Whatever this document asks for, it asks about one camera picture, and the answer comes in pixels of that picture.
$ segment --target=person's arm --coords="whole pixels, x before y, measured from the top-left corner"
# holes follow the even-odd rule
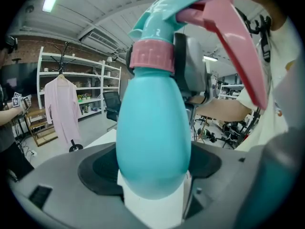
[[[213,99],[207,105],[199,106],[196,114],[227,122],[244,120],[250,108],[237,100]]]
[[[0,126],[10,122],[15,116],[19,115],[21,112],[21,107],[0,111]]]

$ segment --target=teal spray bottle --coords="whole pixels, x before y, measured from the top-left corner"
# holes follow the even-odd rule
[[[182,11],[198,1],[200,0],[157,0],[130,32],[130,36],[139,39],[133,45],[130,63],[135,76],[128,84],[120,109],[116,153],[126,184],[143,198],[161,199],[172,194],[183,182],[189,166],[191,133],[188,117],[181,93],[171,77],[174,73],[173,35],[186,25],[177,22],[176,18],[198,25],[196,13],[192,10]],[[244,25],[240,26],[240,18],[233,11],[229,0],[216,1],[212,7],[216,7],[215,10],[224,8],[224,15],[220,14],[216,18],[220,19],[219,23],[203,24],[201,21],[200,25],[216,32],[223,39],[222,43],[232,55],[237,70],[248,80],[249,75],[246,75],[243,66],[249,58],[243,55],[248,56],[245,53],[247,50],[255,52],[253,43],[249,43],[251,38]],[[229,31],[242,31],[246,40],[221,34],[227,28],[223,21],[230,21],[230,18],[224,17],[231,15],[231,21],[237,22],[232,23]],[[258,63],[258,59],[254,57],[253,63]],[[256,83],[245,81],[250,90],[253,90]]]

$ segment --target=pink garment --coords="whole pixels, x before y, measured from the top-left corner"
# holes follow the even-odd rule
[[[44,88],[44,101],[47,121],[54,124],[56,134],[66,147],[71,140],[80,140],[78,118],[81,110],[78,105],[76,86],[67,79],[54,79]]]

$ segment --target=brick wall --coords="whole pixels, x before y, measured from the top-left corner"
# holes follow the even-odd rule
[[[3,67],[9,67],[12,64],[15,64],[12,59],[20,58],[18,63],[33,63],[38,62],[38,57],[40,53],[41,46],[43,46],[44,52],[51,52],[51,53],[60,53],[58,49],[56,49],[54,46],[57,46],[58,48],[62,49],[64,47],[65,42],[61,40],[56,39],[50,39],[45,37],[37,37],[37,36],[18,36],[18,50],[14,51],[10,55],[8,55],[7,59],[4,62]],[[101,60],[107,60],[107,56],[97,53],[95,51],[92,51],[90,49],[81,47],[76,44],[70,43],[66,55],[72,55],[75,54],[76,57],[92,60],[92,61],[101,61]],[[128,80],[132,78],[132,75],[128,72],[126,65],[121,62],[112,62],[110,63],[110,66],[113,67],[121,67],[121,80]],[[58,64],[55,62],[42,62],[41,64],[41,71],[43,71],[43,68],[48,68],[49,71],[51,71],[52,68],[57,69]],[[84,65],[77,65],[77,64],[69,64],[65,67],[65,71],[67,72],[89,72],[92,71],[92,67],[84,66]],[[116,74],[117,71],[112,72],[112,76],[118,77]],[[54,79],[54,77],[41,77],[41,87],[44,87],[46,83]],[[82,81],[84,80],[82,77],[69,77],[69,80],[71,82],[76,81]],[[106,84],[118,84],[117,80],[106,80],[104,79],[104,85]],[[32,96],[32,108],[33,110],[38,109],[38,100],[37,96]]]
[[[14,64],[12,59],[15,58],[21,58],[19,63],[38,62],[41,46],[44,47],[43,48],[44,52],[60,53],[59,50],[56,49],[54,46],[57,46],[58,48],[62,49],[65,44],[65,42],[61,40],[38,37],[38,36],[18,36],[17,39],[18,39],[18,50],[8,55],[7,59],[4,62],[4,65]],[[107,59],[107,56],[103,54],[70,43],[67,48],[66,55],[72,55],[73,53],[75,54],[76,57],[89,59],[92,61],[100,61]],[[122,79],[131,79],[131,75],[129,74],[126,66],[123,63],[112,62],[110,63],[110,65],[113,67],[122,68],[122,72],[121,72]]]

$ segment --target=pink trigger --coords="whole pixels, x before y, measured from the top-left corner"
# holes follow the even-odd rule
[[[239,73],[252,102],[267,107],[263,69],[252,38],[238,15],[233,0],[201,0],[176,15],[187,22],[215,32]]]

